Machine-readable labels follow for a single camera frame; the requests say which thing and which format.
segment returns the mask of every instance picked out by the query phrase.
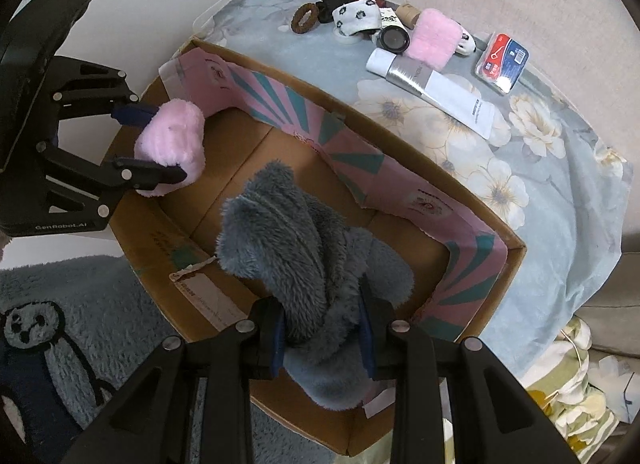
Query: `floral tablecloth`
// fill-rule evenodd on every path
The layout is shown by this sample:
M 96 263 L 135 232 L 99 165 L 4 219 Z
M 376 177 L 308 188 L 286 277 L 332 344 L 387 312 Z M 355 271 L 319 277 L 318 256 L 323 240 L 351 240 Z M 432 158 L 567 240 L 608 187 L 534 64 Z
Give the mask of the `floral tablecloth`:
M 631 166 L 531 72 L 508 96 L 480 82 L 473 75 L 478 51 L 453 57 L 444 74 L 496 105 L 492 134 L 482 139 L 367 72 L 370 41 L 339 44 L 330 24 L 291 32 L 293 13 L 310 1 L 233 0 L 197 31 L 353 105 L 451 173 L 516 231 L 527 256 L 481 337 L 523 375 L 617 263 Z

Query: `pink plush square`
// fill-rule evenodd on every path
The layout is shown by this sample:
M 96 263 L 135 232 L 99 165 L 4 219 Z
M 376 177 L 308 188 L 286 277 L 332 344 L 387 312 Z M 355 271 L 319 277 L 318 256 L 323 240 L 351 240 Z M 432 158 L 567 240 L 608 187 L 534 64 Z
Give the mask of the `pink plush square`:
M 462 27 L 437 9 L 425 9 L 415 24 L 411 43 L 404 54 L 431 69 L 442 70 L 462 40 Z

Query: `cardboard box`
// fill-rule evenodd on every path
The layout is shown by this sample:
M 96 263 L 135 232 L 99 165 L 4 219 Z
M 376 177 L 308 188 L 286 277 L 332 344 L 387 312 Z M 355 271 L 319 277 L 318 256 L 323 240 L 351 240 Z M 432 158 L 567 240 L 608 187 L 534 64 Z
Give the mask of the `cardboard box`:
M 463 336 L 481 332 L 492 317 L 526 252 L 523 242 L 471 192 L 428 158 L 369 118 L 319 89 L 264 66 L 250 58 L 203 42 L 200 47 L 279 80 L 298 94 L 329 112 L 345 116 L 344 123 L 448 196 L 466 205 L 490 226 L 508 248 L 506 264 Z M 143 101 L 162 104 L 168 100 L 160 79 L 148 88 Z M 108 155 L 132 155 L 138 130 L 123 127 Z M 169 274 L 214 254 L 220 232 L 220 206 L 241 192 L 244 181 L 272 159 L 280 159 L 295 172 L 296 182 L 346 218 L 349 225 L 369 228 L 407 261 L 415 273 L 414 295 L 399 310 L 410 317 L 430 299 L 443 277 L 449 252 L 407 219 L 363 209 L 315 150 L 299 139 L 254 120 L 236 108 L 220 112 L 206 123 L 207 168 L 193 185 L 161 199 L 145 199 L 130 192 L 120 202 L 111 227 L 140 281 L 166 318 L 188 341 L 216 334 L 210 322 L 169 279 Z M 265 290 L 260 282 L 239 281 L 226 275 L 216 263 L 199 270 L 244 312 L 248 313 Z M 367 419 L 362 408 L 347 412 L 324 410 L 309 399 L 284 371 L 274 381 L 252 381 L 252 401 L 298 433 L 339 454 L 354 456 L 379 440 L 393 427 L 394 409 L 389 407 Z

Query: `white wall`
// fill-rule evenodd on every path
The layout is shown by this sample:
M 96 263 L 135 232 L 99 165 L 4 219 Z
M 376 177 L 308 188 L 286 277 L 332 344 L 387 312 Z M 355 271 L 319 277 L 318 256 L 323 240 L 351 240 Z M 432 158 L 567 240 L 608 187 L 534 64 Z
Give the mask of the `white wall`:
M 124 70 L 129 87 L 141 94 L 158 67 L 191 36 L 195 18 L 216 1 L 93 0 L 58 54 Z M 108 116 L 64 121 L 60 145 L 100 162 L 118 128 Z M 0 268 L 101 253 L 121 255 L 122 251 L 113 240 L 78 235 L 15 239 L 5 248 Z

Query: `silver screw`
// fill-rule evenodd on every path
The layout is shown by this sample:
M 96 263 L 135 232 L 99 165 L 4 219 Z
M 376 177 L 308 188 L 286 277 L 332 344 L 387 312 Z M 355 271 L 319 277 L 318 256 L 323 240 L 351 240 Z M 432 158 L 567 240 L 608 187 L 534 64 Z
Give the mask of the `silver screw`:
M 396 319 L 391 322 L 391 330 L 393 332 L 409 332 L 409 329 L 411 329 L 411 325 L 403 319 Z
M 465 348 L 471 352 L 478 352 L 482 349 L 482 342 L 478 338 L 465 339 Z
M 250 319 L 241 319 L 236 323 L 236 330 L 238 332 L 251 332 L 253 329 L 255 329 L 255 323 Z
M 103 219 L 106 219 L 109 216 L 109 206 L 106 204 L 98 206 L 98 215 Z
M 162 348 L 164 350 L 179 349 L 180 345 L 182 345 L 182 340 L 178 338 L 178 336 L 169 336 L 162 341 Z

